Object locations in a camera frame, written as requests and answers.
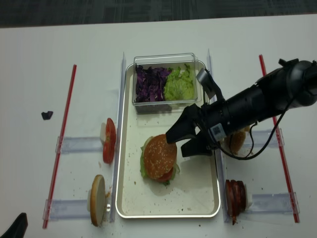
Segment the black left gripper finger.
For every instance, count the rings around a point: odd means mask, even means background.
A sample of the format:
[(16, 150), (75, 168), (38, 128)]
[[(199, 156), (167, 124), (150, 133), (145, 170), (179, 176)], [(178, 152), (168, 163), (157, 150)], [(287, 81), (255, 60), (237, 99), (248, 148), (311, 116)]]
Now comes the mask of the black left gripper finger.
[(21, 213), (0, 238), (24, 238), (27, 227), (27, 214)]

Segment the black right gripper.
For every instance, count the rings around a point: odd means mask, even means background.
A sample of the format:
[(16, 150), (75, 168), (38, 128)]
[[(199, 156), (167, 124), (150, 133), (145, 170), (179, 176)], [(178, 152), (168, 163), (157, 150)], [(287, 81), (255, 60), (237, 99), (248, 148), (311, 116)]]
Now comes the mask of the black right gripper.
[(201, 107), (192, 104), (184, 108), (179, 119), (166, 132), (167, 143), (176, 143), (190, 139), (181, 146), (182, 157), (211, 156), (212, 150), (220, 147), (211, 128), (224, 122), (225, 100), (212, 104), (204, 103)]

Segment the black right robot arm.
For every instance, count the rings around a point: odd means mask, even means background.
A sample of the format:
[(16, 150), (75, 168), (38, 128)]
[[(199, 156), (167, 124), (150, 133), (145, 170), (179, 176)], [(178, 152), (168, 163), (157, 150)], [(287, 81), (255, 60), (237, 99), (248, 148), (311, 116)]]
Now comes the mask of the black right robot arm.
[(220, 147), (220, 141), (251, 124), (274, 116), (283, 116), (288, 109), (307, 107), (317, 101), (317, 63), (306, 60), (280, 59), (278, 68), (254, 85), (224, 99), (220, 88), (207, 69), (201, 69), (196, 79), (212, 103), (201, 107), (185, 107), (180, 118), (167, 131), (169, 144), (186, 139), (183, 157), (208, 155)]

